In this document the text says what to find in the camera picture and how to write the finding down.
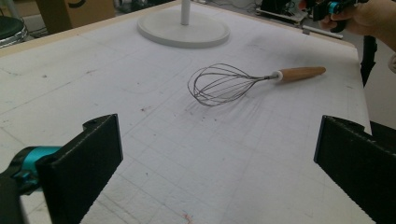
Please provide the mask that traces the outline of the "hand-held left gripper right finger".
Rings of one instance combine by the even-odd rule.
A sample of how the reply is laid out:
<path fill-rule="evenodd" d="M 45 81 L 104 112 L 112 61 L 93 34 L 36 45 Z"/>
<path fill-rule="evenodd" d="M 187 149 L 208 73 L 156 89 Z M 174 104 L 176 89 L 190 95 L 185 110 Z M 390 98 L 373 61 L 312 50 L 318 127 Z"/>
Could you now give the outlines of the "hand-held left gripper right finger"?
<path fill-rule="evenodd" d="M 396 130 L 321 119 L 314 162 L 376 224 L 396 224 Z"/>

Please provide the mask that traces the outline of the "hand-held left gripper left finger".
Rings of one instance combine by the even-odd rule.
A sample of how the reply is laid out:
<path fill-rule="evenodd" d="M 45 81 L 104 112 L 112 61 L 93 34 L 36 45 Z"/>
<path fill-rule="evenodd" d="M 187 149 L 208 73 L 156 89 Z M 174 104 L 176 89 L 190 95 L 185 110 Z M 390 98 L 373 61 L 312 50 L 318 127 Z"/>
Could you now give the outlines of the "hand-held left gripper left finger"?
<path fill-rule="evenodd" d="M 83 132 L 35 163 L 52 224 L 79 224 L 123 159 L 116 114 L 92 119 Z"/>

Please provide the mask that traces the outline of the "wire whisk with wooden handle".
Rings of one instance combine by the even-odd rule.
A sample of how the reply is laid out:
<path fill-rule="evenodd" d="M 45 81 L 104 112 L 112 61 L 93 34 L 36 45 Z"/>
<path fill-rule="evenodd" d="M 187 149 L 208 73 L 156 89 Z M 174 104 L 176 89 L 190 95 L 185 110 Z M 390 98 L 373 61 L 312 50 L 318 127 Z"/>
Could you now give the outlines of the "wire whisk with wooden handle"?
<path fill-rule="evenodd" d="M 316 77 L 325 72 L 323 66 L 297 67 L 255 77 L 227 63 L 215 63 L 199 69 L 191 76 L 188 91 L 199 104 L 217 106 L 238 100 L 259 82 L 291 82 Z"/>

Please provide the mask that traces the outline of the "white metal bar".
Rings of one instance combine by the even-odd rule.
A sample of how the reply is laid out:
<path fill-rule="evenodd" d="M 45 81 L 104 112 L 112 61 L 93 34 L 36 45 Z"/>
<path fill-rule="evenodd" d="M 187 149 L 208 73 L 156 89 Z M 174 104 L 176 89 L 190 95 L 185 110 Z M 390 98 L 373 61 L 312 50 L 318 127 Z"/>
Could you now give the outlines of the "white metal bar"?
<path fill-rule="evenodd" d="M 315 28 L 315 27 L 311 27 L 311 26 L 307 26 L 307 25 L 303 25 L 302 29 L 303 29 L 304 33 L 306 33 L 306 34 L 315 33 L 315 34 L 319 34 L 319 35 L 326 35 L 328 37 L 332 37 L 332 38 L 336 38 L 336 39 L 344 38 L 343 35 L 331 33 L 331 32 L 324 31 L 319 28 Z"/>

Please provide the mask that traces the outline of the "dark equipment on board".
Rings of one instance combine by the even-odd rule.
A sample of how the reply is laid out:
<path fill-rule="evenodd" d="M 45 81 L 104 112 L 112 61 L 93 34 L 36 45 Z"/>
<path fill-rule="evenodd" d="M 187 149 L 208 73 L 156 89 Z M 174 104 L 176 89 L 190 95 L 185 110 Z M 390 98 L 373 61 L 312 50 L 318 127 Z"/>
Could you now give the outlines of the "dark equipment on board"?
<path fill-rule="evenodd" d="M 304 9 L 299 9 L 301 0 L 262 0 L 256 8 L 260 15 L 281 21 L 300 23 L 308 17 Z"/>

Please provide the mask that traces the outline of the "black stand leg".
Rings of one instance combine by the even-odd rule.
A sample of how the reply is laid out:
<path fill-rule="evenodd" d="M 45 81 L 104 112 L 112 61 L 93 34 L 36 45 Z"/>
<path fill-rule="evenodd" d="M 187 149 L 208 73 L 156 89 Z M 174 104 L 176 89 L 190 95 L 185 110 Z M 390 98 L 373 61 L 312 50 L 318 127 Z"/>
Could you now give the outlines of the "black stand leg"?
<path fill-rule="evenodd" d="M 367 80 L 375 66 L 375 54 L 377 52 L 376 38 L 366 35 L 363 38 L 363 53 L 361 60 L 361 78 L 362 84 L 366 85 Z"/>

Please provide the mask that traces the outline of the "white round lamp stand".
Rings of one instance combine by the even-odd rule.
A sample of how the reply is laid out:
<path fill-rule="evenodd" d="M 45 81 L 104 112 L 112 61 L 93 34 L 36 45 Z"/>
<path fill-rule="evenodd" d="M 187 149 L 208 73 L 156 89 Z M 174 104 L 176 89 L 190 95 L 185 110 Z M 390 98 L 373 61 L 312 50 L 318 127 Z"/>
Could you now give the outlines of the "white round lamp stand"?
<path fill-rule="evenodd" d="M 231 33 L 223 21 L 193 12 L 190 0 L 182 0 L 180 9 L 156 11 L 141 17 L 137 30 L 148 40 L 183 49 L 213 48 L 225 43 Z"/>

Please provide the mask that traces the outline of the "brown cardboard box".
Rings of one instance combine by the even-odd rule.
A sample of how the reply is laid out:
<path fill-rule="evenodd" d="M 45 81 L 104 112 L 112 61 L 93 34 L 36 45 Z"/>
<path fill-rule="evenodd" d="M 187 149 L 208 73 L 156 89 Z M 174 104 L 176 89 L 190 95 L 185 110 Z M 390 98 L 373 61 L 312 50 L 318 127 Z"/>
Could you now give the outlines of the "brown cardboard box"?
<path fill-rule="evenodd" d="M 113 0 L 35 0 L 50 34 L 115 16 Z"/>

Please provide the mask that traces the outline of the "round black stool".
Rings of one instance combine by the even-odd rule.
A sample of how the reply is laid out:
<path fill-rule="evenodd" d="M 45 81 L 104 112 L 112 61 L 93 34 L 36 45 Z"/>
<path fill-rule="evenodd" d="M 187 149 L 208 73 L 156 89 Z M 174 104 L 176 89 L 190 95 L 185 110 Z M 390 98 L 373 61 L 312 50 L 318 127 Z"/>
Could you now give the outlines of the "round black stool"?
<path fill-rule="evenodd" d="M 0 16 L 0 49 L 21 43 L 28 36 L 23 21 L 7 16 Z"/>

